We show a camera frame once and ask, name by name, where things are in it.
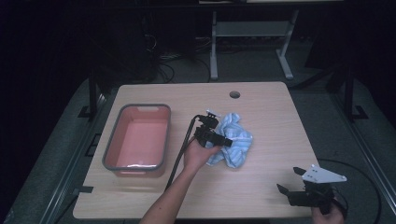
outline blue towel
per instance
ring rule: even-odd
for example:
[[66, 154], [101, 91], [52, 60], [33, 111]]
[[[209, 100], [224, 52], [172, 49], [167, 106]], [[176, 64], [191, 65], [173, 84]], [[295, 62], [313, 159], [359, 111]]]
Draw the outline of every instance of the blue towel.
[[[225, 160], [232, 168], [238, 168], [244, 164], [253, 136], [238, 124], [239, 120], [238, 114], [230, 113], [219, 123], [215, 132], [233, 140], [233, 144], [230, 147], [222, 147], [218, 153], [209, 158], [206, 164], [213, 166], [221, 160]], [[213, 144], [207, 142], [206, 147], [213, 147]]]

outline plastic tray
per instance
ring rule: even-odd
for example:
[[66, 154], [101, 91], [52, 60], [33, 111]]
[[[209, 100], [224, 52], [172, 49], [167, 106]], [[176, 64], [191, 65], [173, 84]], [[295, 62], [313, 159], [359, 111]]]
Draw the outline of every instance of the plastic tray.
[[125, 105], [108, 141], [103, 165], [118, 176], [161, 176], [170, 118], [168, 105]]

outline floor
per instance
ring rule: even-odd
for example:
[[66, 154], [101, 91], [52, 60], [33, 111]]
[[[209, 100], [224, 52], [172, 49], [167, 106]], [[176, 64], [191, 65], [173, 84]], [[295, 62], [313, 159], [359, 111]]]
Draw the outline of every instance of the floor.
[[[295, 78], [285, 79], [275, 53], [281, 41], [268, 39], [260, 45], [251, 39], [243, 45], [231, 42], [231, 47], [220, 50], [218, 55], [219, 79], [216, 81], [281, 81], [292, 87], [320, 72], [318, 69], [304, 67], [312, 43], [297, 40], [290, 44], [287, 53]], [[172, 85], [208, 81], [207, 51], [197, 54], [196, 60], [178, 57], [166, 60], [174, 56], [172, 53], [163, 56], [166, 57], [163, 57], [164, 65], [160, 66], [162, 70], [152, 83], [167, 82], [167, 85]], [[389, 206], [392, 199], [384, 193], [386, 184], [385, 187], [384, 183], [379, 184], [379, 180], [384, 179], [389, 182], [388, 189], [396, 184], [393, 162], [396, 158], [396, 131], [376, 107], [370, 92], [358, 80], [355, 81], [354, 105], [360, 105], [369, 118], [349, 122], [342, 110], [343, 90], [336, 94], [326, 92], [328, 79], [329, 77], [322, 78], [302, 90], [290, 90], [290, 95], [320, 166], [348, 178], [346, 183], [334, 184], [348, 201], [346, 223], [375, 223], [378, 217], [380, 221], [377, 223], [396, 223], [395, 211]], [[114, 87], [110, 93], [102, 95], [98, 101], [98, 113], [89, 121], [78, 117], [81, 108], [89, 104], [88, 81], [81, 83], [14, 203], [13, 218], [8, 223], [138, 222], [77, 220], [72, 215], [78, 190], [92, 159], [90, 154], [94, 153], [94, 143], [100, 137], [116, 93], [117, 87]], [[378, 165], [373, 165], [367, 159], [367, 153], [374, 155]], [[381, 168], [381, 174], [385, 178], [378, 178], [372, 167]], [[265, 221], [250, 220], [249, 223]], [[273, 224], [311, 223], [310, 217], [269, 221]], [[247, 222], [227, 220], [223, 223]]]

